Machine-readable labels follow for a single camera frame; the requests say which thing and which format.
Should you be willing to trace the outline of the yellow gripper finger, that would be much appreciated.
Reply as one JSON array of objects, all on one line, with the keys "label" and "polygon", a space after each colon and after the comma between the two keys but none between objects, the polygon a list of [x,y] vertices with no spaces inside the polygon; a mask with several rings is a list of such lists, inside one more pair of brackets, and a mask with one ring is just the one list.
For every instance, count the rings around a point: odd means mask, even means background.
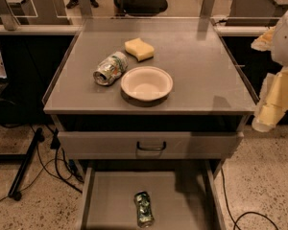
[{"label": "yellow gripper finger", "polygon": [[251,48],[257,51],[270,51],[272,48],[272,40],[275,28],[271,27],[267,32],[255,39],[251,44]]},{"label": "yellow gripper finger", "polygon": [[268,73],[264,79],[252,128],[259,132],[268,132],[276,127],[287,111],[288,67],[283,67],[276,74]]}]

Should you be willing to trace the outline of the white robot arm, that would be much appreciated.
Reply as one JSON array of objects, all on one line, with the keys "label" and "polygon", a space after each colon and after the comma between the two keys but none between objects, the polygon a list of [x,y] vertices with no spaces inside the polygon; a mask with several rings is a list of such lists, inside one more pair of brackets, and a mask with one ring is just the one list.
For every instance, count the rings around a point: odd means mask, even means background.
[{"label": "white robot arm", "polygon": [[254,111],[252,128],[268,132],[288,111],[288,11],[276,25],[252,43],[258,51],[270,51],[272,60],[282,66],[276,74],[267,74]]}]

